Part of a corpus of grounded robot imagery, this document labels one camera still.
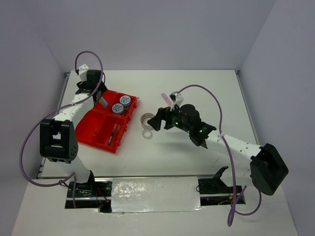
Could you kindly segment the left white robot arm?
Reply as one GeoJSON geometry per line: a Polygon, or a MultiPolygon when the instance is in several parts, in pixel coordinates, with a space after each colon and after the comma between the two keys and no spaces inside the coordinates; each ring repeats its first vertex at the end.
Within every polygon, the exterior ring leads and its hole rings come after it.
{"type": "Polygon", "coordinates": [[[40,123],[40,154],[56,163],[68,175],[75,174],[69,188],[91,196],[96,191],[95,177],[78,156],[78,141],[75,128],[83,117],[102,100],[107,87],[102,81],[104,72],[79,69],[81,79],[76,85],[70,106],[63,108],[52,119],[40,123]]]}

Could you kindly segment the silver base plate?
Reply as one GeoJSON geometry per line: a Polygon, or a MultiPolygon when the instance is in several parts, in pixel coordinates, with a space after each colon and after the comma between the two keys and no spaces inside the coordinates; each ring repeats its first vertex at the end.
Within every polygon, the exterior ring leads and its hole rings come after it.
{"type": "Polygon", "coordinates": [[[149,177],[97,179],[93,192],[68,189],[66,209],[101,213],[186,212],[229,205],[233,188],[219,178],[149,177]]]}

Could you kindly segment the small clear tape roll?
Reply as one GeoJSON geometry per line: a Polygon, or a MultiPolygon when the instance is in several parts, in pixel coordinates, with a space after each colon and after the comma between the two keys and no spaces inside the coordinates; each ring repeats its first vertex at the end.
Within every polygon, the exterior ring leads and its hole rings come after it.
{"type": "Polygon", "coordinates": [[[143,136],[144,139],[149,140],[149,139],[151,139],[153,137],[153,134],[152,134],[151,130],[144,129],[142,131],[142,136],[143,136]]]}

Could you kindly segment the red pen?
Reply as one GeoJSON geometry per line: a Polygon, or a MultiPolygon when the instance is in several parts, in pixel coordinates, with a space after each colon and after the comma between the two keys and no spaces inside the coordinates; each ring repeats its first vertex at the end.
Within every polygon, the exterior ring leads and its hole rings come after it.
{"type": "Polygon", "coordinates": [[[117,126],[118,126],[118,124],[114,124],[114,126],[113,126],[113,130],[112,130],[112,132],[111,132],[111,135],[110,135],[110,138],[109,138],[109,140],[108,140],[108,146],[110,146],[111,145],[111,143],[112,143],[112,139],[113,139],[113,137],[114,137],[114,134],[115,134],[115,131],[116,131],[116,129],[117,129],[117,126]]]}

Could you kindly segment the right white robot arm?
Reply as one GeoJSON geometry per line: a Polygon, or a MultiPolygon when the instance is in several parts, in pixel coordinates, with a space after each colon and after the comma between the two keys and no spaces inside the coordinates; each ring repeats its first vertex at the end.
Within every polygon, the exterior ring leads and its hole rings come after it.
{"type": "Polygon", "coordinates": [[[288,175],[288,167],[275,146],[269,143],[255,145],[220,134],[214,126],[201,120],[199,111],[191,104],[159,108],[157,114],[148,120],[148,125],[160,131],[162,121],[165,121],[165,130],[176,127],[187,132],[196,146],[231,155],[241,162],[250,171],[243,184],[251,184],[265,195],[274,195],[288,175]]]}

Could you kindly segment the pink highlighter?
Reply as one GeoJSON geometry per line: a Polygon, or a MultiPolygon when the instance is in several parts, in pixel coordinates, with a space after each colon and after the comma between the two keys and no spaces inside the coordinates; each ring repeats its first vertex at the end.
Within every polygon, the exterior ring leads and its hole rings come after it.
{"type": "Polygon", "coordinates": [[[171,107],[173,102],[169,99],[169,97],[165,93],[162,93],[161,96],[164,99],[164,101],[166,102],[166,104],[171,107]]]}

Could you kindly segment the blue capped highlighter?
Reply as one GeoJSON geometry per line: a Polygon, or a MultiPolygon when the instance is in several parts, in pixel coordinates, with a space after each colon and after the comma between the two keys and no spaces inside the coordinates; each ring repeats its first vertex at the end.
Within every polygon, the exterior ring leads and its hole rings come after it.
{"type": "Polygon", "coordinates": [[[99,102],[104,108],[108,106],[107,101],[103,97],[100,98],[99,102]]]}

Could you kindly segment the red compartment organizer tray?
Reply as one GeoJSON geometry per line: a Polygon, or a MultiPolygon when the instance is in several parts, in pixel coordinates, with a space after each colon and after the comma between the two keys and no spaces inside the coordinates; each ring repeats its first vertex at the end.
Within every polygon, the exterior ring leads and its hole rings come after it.
{"type": "Polygon", "coordinates": [[[102,97],[107,101],[108,106],[104,108],[100,102],[98,102],[85,114],[76,127],[78,142],[111,153],[116,153],[118,147],[121,145],[123,135],[127,131],[127,124],[131,121],[132,113],[137,108],[138,101],[138,97],[128,95],[132,100],[131,105],[125,108],[122,115],[116,115],[112,112],[112,106],[115,103],[119,103],[119,99],[123,95],[128,94],[112,90],[107,90],[103,93],[102,97]],[[112,143],[108,146],[108,140],[115,123],[121,125],[119,142],[115,144],[115,132],[112,143]]]}

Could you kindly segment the large clear tape roll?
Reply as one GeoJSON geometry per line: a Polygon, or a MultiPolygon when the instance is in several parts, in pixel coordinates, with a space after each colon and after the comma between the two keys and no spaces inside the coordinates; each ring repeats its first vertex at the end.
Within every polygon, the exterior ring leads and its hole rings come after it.
{"type": "Polygon", "coordinates": [[[148,124],[148,121],[155,115],[152,113],[145,113],[140,118],[140,123],[143,129],[153,130],[153,128],[148,124]]]}

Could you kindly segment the blue white bottle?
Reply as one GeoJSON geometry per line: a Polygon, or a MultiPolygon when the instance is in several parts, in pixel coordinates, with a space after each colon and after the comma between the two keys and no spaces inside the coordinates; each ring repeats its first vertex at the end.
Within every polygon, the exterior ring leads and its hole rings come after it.
{"type": "Polygon", "coordinates": [[[115,103],[112,106],[112,112],[116,115],[122,115],[124,111],[125,111],[125,108],[121,103],[115,103]]]}
{"type": "Polygon", "coordinates": [[[120,97],[119,103],[122,104],[122,106],[123,106],[124,108],[127,108],[127,107],[129,107],[129,106],[131,105],[131,103],[132,103],[131,97],[128,96],[128,95],[123,95],[123,96],[120,97]]]}

